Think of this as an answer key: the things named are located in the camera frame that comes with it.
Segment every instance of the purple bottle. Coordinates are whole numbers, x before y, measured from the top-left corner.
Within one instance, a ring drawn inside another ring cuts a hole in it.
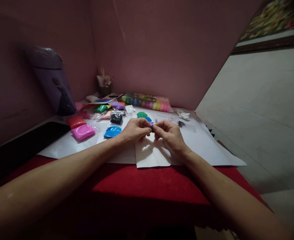
[[[25,53],[43,86],[55,113],[59,116],[70,116],[76,112],[66,81],[61,56],[51,48],[26,47]]]

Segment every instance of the table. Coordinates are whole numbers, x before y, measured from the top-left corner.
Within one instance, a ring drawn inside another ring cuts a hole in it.
[[[36,155],[4,182],[54,160]],[[216,169],[264,203],[235,167]],[[217,230],[230,227],[185,166],[137,169],[134,164],[116,163],[102,165],[38,224],[77,237],[88,231],[158,224],[192,224]]]

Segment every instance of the picture frame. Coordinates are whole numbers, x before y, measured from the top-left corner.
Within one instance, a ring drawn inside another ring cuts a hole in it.
[[[294,0],[261,4],[231,55],[294,47]]]

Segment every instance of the plastic bag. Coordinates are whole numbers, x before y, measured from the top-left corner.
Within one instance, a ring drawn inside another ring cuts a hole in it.
[[[134,105],[163,112],[173,112],[169,103],[169,99],[166,97],[151,96],[140,93],[126,93],[121,97],[121,101],[128,105]]]
[[[132,114],[135,111],[134,107],[132,105],[126,106],[126,112],[127,114]]]
[[[124,110],[126,107],[119,102],[110,103],[110,105],[117,110]]]
[[[111,111],[111,123],[114,124],[118,124],[118,125],[122,125],[123,123],[123,115],[124,115],[124,111],[121,110],[113,110]]]
[[[115,124],[108,124],[106,133],[104,135],[105,138],[113,138],[117,136],[119,133],[121,133],[121,127],[115,125]]]
[[[188,131],[191,131],[193,133],[196,133],[197,130],[196,130],[196,126],[194,124],[189,124],[189,123],[184,123],[182,121],[178,121],[177,122],[178,126],[182,129],[185,129],[185,130],[188,130]]]
[[[107,105],[100,105],[100,106],[97,106],[94,111],[95,112],[100,112],[102,113],[103,111],[107,110],[108,109],[108,106]]]
[[[87,124],[81,116],[70,117],[70,118],[67,118],[65,121],[68,122],[71,129]]]
[[[72,134],[77,139],[77,141],[82,141],[87,137],[99,133],[100,131],[100,128],[97,127],[97,125],[93,121],[86,125],[81,125],[71,130]]]

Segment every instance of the right hand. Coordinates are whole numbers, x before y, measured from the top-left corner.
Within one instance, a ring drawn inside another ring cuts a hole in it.
[[[191,149],[186,145],[180,132],[180,127],[168,120],[157,122],[153,126],[154,141],[162,138],[168,145],[171,151],[178,156],[184,156],[191,152]]]

